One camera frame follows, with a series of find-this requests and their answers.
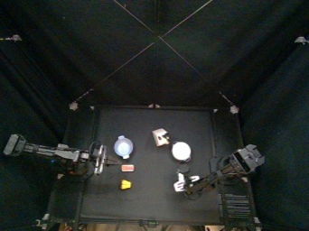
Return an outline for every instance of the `black fabric wall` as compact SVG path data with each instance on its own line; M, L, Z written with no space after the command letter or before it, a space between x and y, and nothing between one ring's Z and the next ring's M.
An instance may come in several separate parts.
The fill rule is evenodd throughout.
M246 143L267 164L253 179L259 216L265 224L309 230L309 46L300 45L242 107Z
M246 143L267 155L253 179L259 216L307 229L309 45L293 41L308 34L309 1L213 1L165 37L202 75L157 35L206 1L119 2L154 33L111 0L0 2L0 35L23 38L0 41L0 148L14 133L57 145L69 103L90 88L81 102L110 105L228 106L222 91L241 103ZM0 155L0 226L42 216L53 169L50 162Z
M0 33L12 32L0 23ZM0 41L0 152L11 134L55 146L67 124L69 102L31 59L22 43ZM54 165L30 156L0 154L0 230L34 230L55 180Z

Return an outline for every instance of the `yellow object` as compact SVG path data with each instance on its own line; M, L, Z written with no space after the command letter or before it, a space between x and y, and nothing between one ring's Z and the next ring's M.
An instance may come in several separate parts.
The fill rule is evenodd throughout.
M129 180L122 180L121 188L122 189L130 189L130 187L131 187L131 182Z

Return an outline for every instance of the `white bowl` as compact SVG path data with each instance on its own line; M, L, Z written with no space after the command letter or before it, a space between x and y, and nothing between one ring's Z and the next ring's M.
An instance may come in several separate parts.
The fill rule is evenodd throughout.
M172 153L174 158L181 162L188 162L192 158L192 148L185 142L173 144Z
M123 159L130 158L130 154L133 151L133 142L129 138L125 137L125 135L122 135L118 138L118 141L115 142L114 145L114 150L118 156L121 156Z

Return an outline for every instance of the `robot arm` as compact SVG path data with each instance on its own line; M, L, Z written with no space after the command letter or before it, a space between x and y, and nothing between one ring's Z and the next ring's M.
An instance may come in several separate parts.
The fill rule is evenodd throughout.
M197 176L189 177L188 172L180 171L185 180L180 180L176 184L176 191L185 191L188 195L212 190L217 181L230 176L248 175L254 169L265 163L265 156L259 152L256 145L249 144L244 149L237 150L228 158L218 163L218 170L212 172L206 177L197 180Z
M99 175L103 171L103 165L107 163L106 146L101 144L95 145L90 151L69 148L65 144L59 144L58 147L47 147L27 143L22 135L12 134L7 142L4 154L7 156L19 156L23 152L61 160L67 168L67 172L74 175L82 175L89 170L90 162L95 163L94 173Z

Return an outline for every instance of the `black table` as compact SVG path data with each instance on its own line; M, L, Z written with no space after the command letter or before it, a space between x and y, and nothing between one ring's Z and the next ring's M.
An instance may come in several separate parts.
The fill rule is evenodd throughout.
M153 131L165 128L174 141L192 147L192 175L210 173L210 160L230 155L242 148L238 117L226 108L161 108L85 106L73 111L65 143L87 149L93 141L102 141L110 157L134 164L135 172L122 172L119 166L105 167L101 176L86 182L73 178L58 181L50 203L53 222L83 223L166 223L184 225L214 225L234 222L225 203L236 193L249 200L246 220L253 223L253 195L250 184L236 183L224 187L224 182L196 201L176 192L178 161L170 147L156 146ZM114 144L125 135L133 140L134 151L125 161L117 156ZM133 187L121 190L122 180Z

